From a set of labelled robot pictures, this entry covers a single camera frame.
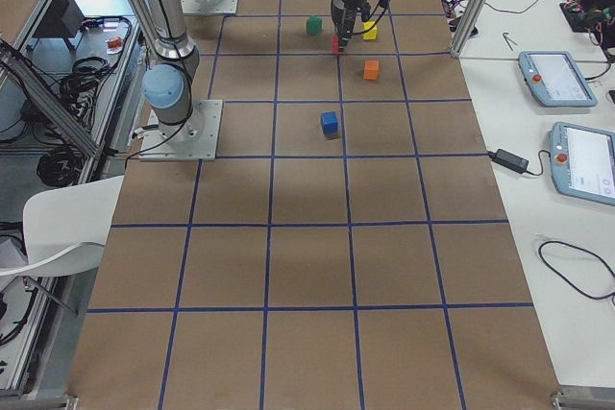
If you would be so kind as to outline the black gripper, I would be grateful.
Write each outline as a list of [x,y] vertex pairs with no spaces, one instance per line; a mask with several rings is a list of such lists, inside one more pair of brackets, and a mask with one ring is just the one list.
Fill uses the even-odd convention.
[[351,39],[358,15],[363,22],[370,20],[368,0],[332,0],[331,16],[338,40]]

